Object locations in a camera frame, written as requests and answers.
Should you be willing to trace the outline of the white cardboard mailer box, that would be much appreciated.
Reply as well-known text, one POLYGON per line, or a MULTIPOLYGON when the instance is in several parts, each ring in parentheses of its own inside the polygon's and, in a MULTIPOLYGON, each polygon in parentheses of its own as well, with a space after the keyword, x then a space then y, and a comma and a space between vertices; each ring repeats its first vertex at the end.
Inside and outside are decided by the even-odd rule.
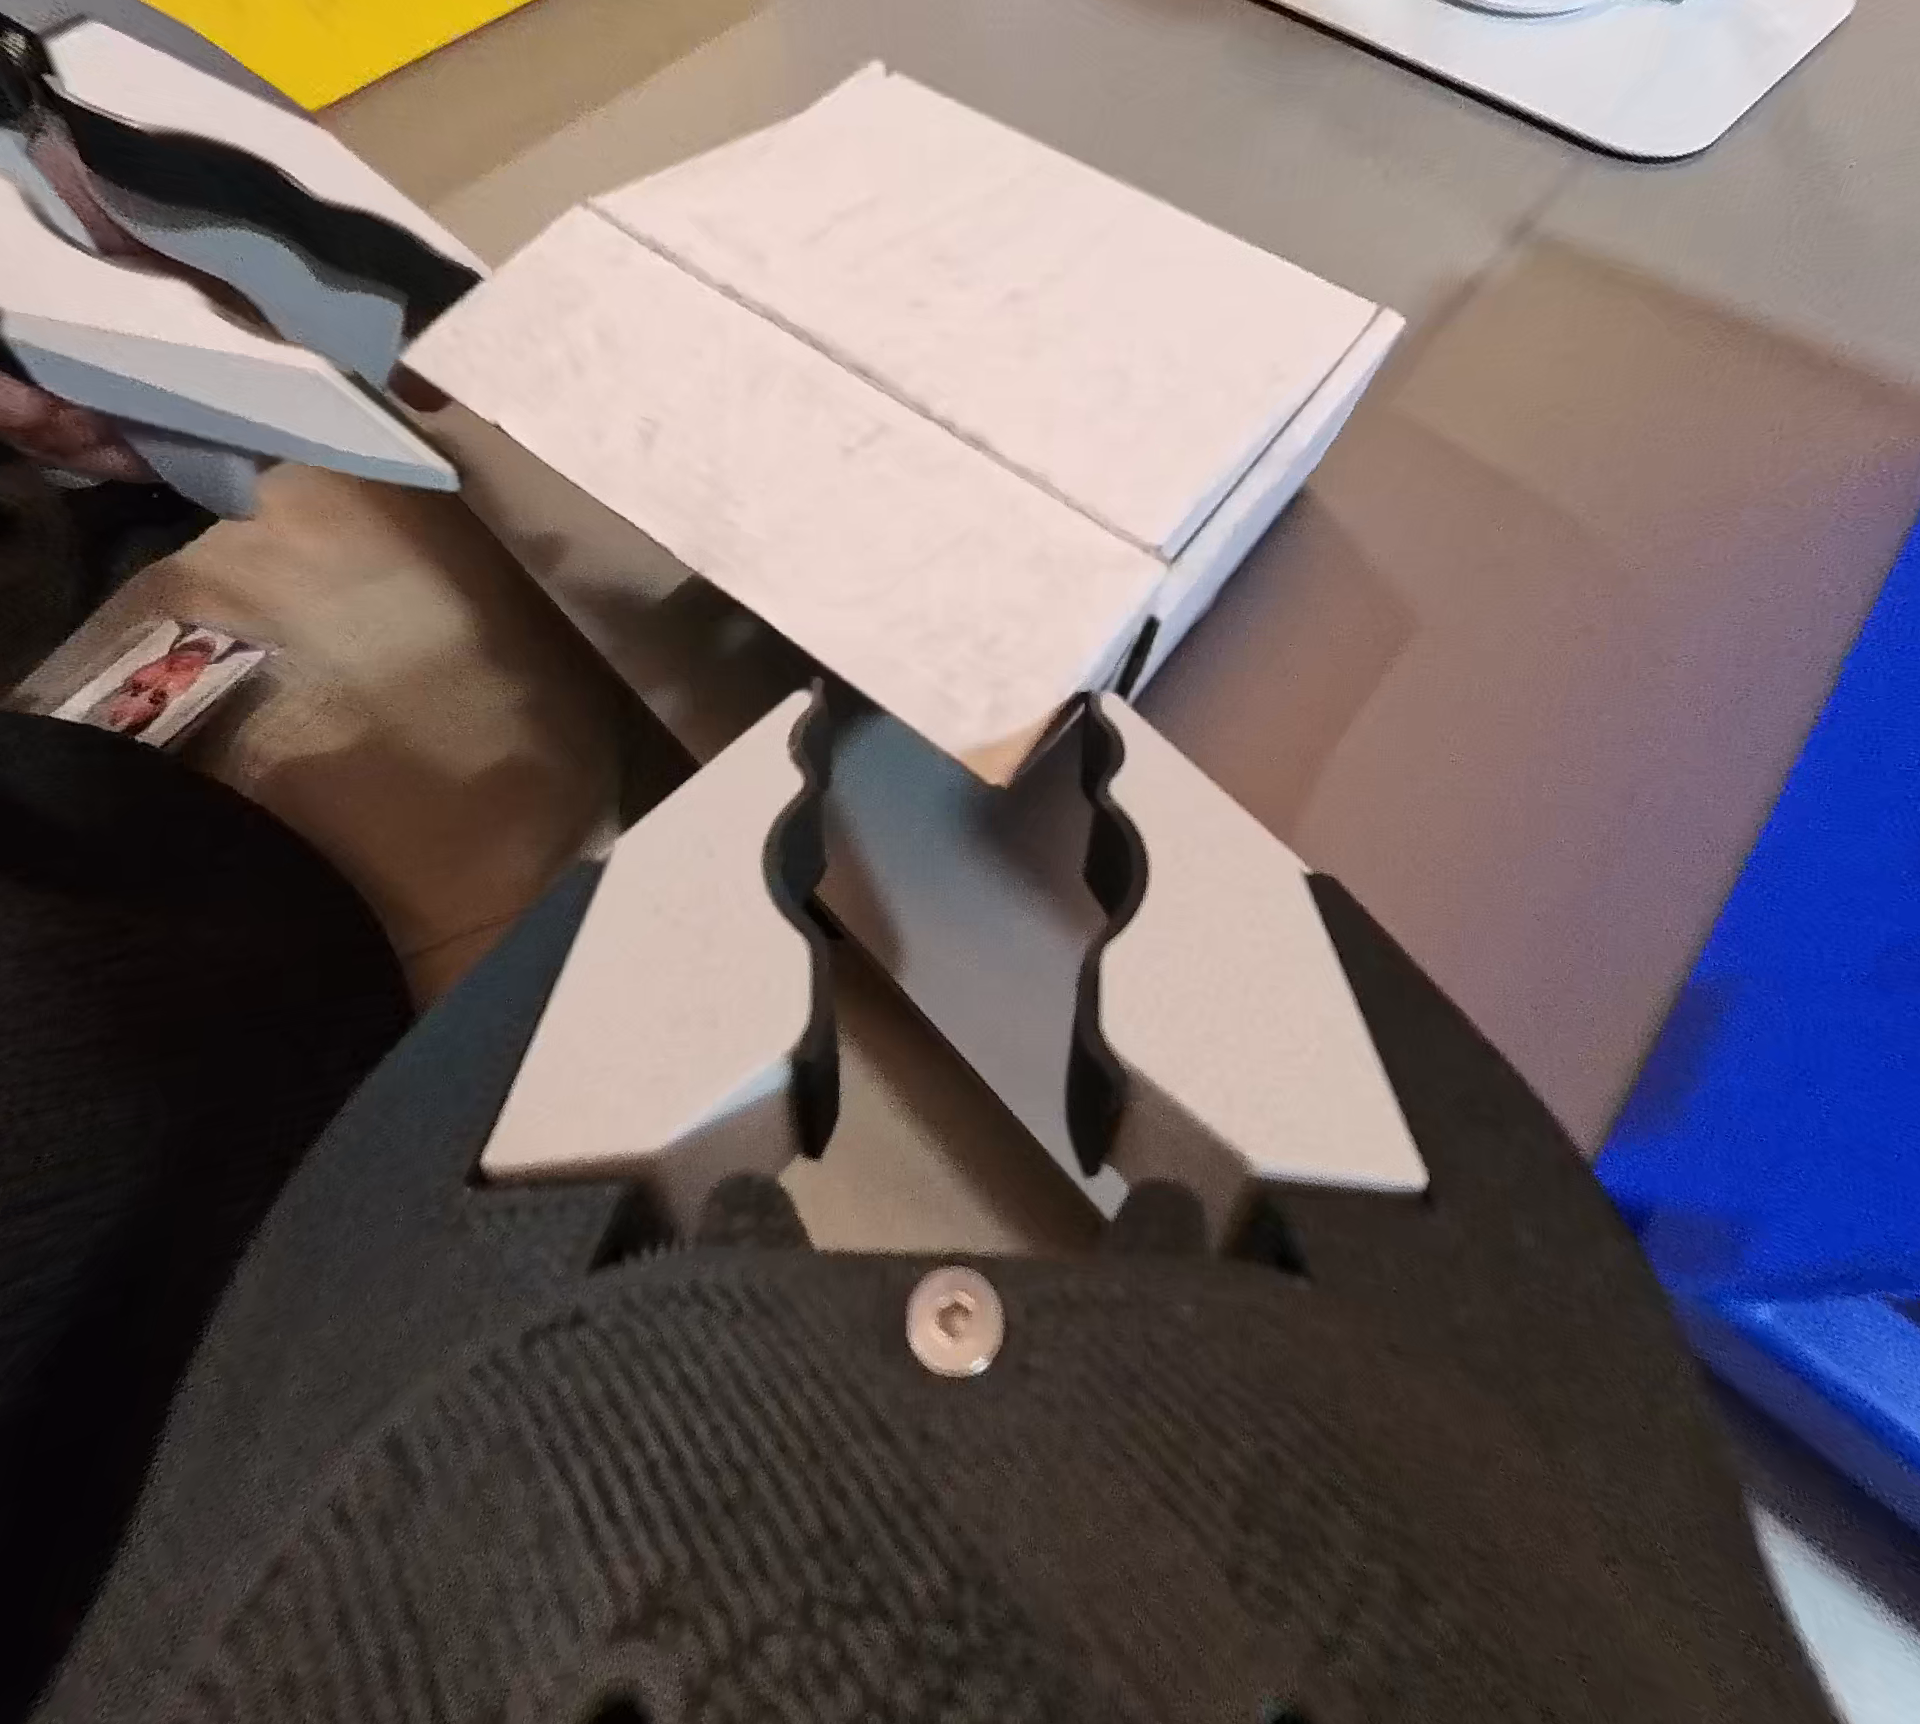
POLYGON ((872 66, 562 214, 404 365, 853 691, 826 909, 1076 1165, 1085 705, 1132 709, 1399 330, 872 66))

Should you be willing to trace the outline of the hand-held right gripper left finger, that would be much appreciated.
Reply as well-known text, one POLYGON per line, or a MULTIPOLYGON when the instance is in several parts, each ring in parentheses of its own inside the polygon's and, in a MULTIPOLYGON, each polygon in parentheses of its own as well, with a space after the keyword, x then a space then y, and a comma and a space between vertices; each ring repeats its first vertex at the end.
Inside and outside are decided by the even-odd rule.
POLYGON ((783 698, 609 852, 477 1153, 486 1183, 722 1183, 837 1128, 828 705, 783 698))

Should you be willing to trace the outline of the grey desk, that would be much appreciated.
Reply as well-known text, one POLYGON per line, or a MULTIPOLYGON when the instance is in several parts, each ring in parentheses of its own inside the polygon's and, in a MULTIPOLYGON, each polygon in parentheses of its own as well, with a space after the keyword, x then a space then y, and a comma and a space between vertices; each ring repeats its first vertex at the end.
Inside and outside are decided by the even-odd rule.
POLYGON ((1917 512, 1917 0, 1678 165, 1248 0, 538 0, 322 122, 501 262, 872 61, 1403 317, 1144 715, 1596 1153, 1917 512))

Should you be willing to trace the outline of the photo card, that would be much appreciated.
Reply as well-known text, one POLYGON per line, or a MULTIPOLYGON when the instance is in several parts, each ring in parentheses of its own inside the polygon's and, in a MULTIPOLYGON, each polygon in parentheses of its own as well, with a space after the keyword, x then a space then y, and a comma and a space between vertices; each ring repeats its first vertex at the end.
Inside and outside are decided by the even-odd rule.
POLYGON ((166 617, 61 698, 48 718, 166 751, 244 691, 271 657, 271 642, 166 617))

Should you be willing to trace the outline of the blue plastic bin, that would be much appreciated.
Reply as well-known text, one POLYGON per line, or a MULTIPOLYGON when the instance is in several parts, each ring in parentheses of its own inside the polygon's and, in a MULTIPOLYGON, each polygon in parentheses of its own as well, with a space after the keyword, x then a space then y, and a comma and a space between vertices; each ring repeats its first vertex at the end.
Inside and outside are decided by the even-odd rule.
POLYGON ((1596 1153, 1696 1357, 1917 1527, 1917 532, 1596 1153))

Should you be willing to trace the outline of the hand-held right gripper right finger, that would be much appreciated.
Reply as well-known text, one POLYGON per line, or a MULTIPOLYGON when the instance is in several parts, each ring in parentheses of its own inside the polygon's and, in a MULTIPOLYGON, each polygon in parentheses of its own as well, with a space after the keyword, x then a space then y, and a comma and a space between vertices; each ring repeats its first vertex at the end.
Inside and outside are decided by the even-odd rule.
POLYGON ((1307 868, 1127 701, 1090 698, 1078 730, 1099 909, 1066 1036, 1081 1176, 1423 1193, 1307 868))

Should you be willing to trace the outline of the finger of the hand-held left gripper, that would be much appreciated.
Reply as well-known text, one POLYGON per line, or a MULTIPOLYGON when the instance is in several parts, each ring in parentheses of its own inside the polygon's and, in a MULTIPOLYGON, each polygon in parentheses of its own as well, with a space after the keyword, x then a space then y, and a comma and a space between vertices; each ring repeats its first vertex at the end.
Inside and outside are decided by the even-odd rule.
POLYGON ((2 0, 2 132, 123 235, 213 231, 431 323, 486 269, 222 48, 142 0, 2 0))
POLYGON ((75 243, 19 150, 2 153, 2 369, 135 444, 459 490, 459 471, 348 372, 230 321, 193 284, 75 243))

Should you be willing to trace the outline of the person's black sweater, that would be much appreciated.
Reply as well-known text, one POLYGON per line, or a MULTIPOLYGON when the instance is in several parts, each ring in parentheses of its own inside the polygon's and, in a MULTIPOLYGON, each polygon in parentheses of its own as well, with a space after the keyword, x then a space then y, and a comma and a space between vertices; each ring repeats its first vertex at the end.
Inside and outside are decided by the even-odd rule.
POLYGON ((2 715, 2 1720, 55 1674, 252 1233, 416 1018, 317 846, 2 715))

